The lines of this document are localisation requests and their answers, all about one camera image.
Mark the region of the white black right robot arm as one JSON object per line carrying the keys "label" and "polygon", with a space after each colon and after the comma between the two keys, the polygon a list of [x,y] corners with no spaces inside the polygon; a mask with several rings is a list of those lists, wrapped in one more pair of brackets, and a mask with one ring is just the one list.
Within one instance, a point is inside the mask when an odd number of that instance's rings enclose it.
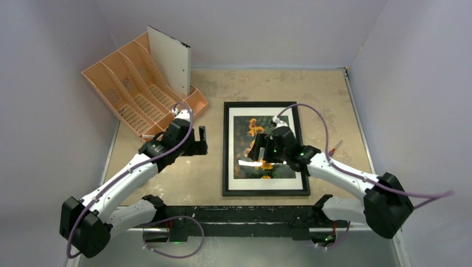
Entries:
{"label": "white black right robot arm", "polygon": [[379,236],[391,239],[414,211],[396,176],[369,174],[347,167],[342,172],[335,160],[310,145],[302,145],[287,126],[277,127],[272,134],[258,133],[248,157],[266,163],[285,163],[293,171],[329,182],[354,197],[343,199],[324,195],[313,206],[313,221],[326,226],[343,220],[365,224]]}

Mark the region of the black sunflower photo frame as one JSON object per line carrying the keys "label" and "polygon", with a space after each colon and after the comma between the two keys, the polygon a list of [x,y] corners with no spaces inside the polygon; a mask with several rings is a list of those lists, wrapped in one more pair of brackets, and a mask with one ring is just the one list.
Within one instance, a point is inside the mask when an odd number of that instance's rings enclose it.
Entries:
{"label": "black sunflower photo frame", "polygon": [[276,161],[270,142],[272,118],[278,115],[302,141],[298,108],[291,101],[225,102],[223,115],[223,178],[225,197],[308,196],[305,174]]}

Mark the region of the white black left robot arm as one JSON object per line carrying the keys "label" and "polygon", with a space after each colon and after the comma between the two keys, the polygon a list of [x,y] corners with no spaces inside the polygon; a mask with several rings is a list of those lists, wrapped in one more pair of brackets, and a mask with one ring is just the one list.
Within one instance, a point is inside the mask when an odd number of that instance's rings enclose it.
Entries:
{"label": "white black left robot arm", "polygon": [[144,142],[132,159],[93,192],[73,196],[61,207],[60,235],[66,239],[66,256],[93,258],[110,240],[139,225],[158,228],[188,216],[169,212],[169,206],[153,195],[125,208],[119,205],[138,187],[162,172],[180,156],[206,155],[206,129],[193,128],[193,119],[177,116],[169,127]]}

